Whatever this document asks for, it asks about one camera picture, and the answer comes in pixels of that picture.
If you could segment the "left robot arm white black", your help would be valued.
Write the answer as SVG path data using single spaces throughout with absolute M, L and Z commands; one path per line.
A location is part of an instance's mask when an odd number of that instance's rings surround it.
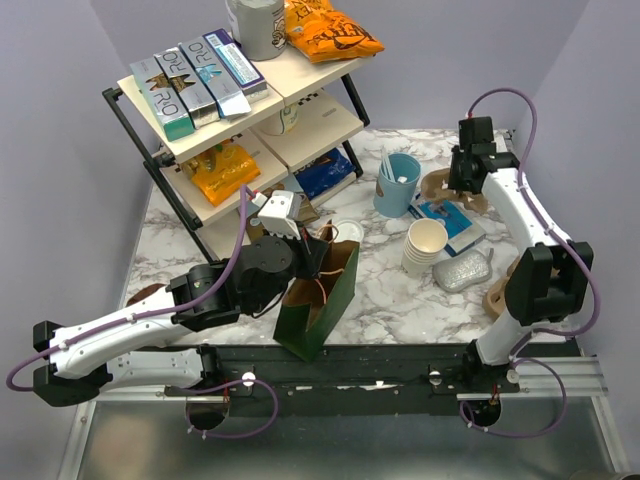
M 145 299 L 74 327 L 44 321 L 33 329 L 46 365 L 33 391 L 53 407 L 71 406 L 116 388 L 165 385 L 214 393 L 224 375 L 214 348 L 177 347 L 195 332 L 257 317 L 293 279 L 317 278 L 326 240 L 265 235 L 236 258 L 197 265 Z

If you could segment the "brown cardboard cup carrier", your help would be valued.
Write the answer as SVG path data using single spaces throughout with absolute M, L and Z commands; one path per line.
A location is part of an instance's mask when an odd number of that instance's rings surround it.
M 482 306 L 485 313 L 492 321 L 496 321 L 506 308 L 505 289 L 514 270 L 519 263 L 519 258 L 515 258 L 509 265 L 506 273 L 500 277 L 486 292 L 482 300 Z

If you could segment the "green paper bag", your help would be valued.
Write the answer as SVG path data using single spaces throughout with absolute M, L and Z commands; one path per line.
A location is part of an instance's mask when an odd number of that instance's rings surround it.
M 318 238 L 328 242 L 314 280 L 297 279 L 282 300 L 273 339 L 300 359 L 311 362 L 355 297 L 360 243 L 337 241 L 339 228 L 327 223 Z

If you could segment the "single brown cup carrier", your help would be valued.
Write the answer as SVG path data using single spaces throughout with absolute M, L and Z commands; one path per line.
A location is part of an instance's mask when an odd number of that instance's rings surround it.
M 466 210 L 480 215 L 486 214 L 489 202 L 482 194 L 449 188 L 450 171 L 447 168 L 426 174 L 420 183 L 421 197 L 431 203 L 440 205 L 445 201 L 461 203 Z

